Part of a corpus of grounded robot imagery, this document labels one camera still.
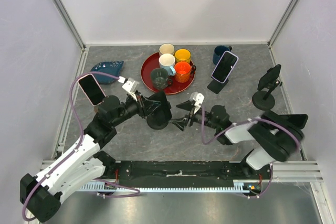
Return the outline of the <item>black phone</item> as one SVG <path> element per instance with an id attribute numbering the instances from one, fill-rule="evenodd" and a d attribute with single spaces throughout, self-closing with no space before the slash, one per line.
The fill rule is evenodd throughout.
<path id="1" fill-rule="evenodd" d="M 169 121 L 172 118 L 171 105 L 167 100 L 164 91 L 159 91 L 151 95 L 150 100 L 160 102 L 160 105 L 154 110 L 152 114 L 156 119 Z"/>
<path id="2" fill-rule="evenodd" d="M 257 90 L 261 91 L 262 89 L 270 89 L 271 86 L 279 78 L 281 71 L 281 65 L 277 64 L 274 67 L 270 68 L 265 75 L 263 75 L 258 83 Z"/>

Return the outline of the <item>black round-base phone stand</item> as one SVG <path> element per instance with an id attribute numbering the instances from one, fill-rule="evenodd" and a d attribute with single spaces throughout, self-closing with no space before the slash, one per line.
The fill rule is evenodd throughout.
<path id="1" fill-rule="evenodd" d="M 146 119 L 148 126 L 154 130 L 162 130 L 167 127 L 171 117 L 165 114 L 152 114 Z"/>

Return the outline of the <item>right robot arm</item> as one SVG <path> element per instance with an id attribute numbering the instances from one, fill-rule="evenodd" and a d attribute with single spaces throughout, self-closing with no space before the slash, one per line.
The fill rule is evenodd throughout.
<path id="1" fill-rule="evenodd" d="M 285 162 L 293 153 L 299 151 L 305 137 L 302 130 L 308 121 L 307 114 L 277 114 L 269 110 L 256 118 L 233 123 L 223 105 L 215 105 L 209 112 L 191 101 L 177 107 L 188 111 L 184 117 L 171 120 L 181 131 L 198 123 L 203 129 L 214 129 L 212 140 L 222 145 L 247 141 L 256 141 L 259 144 L 241 162 L 240 172 L 248 179 L 254 178 L 264 166 L 275 161 Z"/>

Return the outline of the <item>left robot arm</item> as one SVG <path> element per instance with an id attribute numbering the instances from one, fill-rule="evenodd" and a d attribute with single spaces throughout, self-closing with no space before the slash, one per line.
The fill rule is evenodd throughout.
<path id="1" fill-rule="evenodd" d="M 120 102 L 115 95 L 103 98 L 88 126 L 80 129 L 75 144 L 41 172 L 20 180 L 20 202 L 25 221 L 49 220 L 61 204 L 87 182 L 111 178 L 116 160 L 103 148 L 116 136 L 116 127 L 138 115 L 150 127 L 164 128 L 171 119 L 171 106 L 163 91 L 150 97 L 140 92 Z"/>

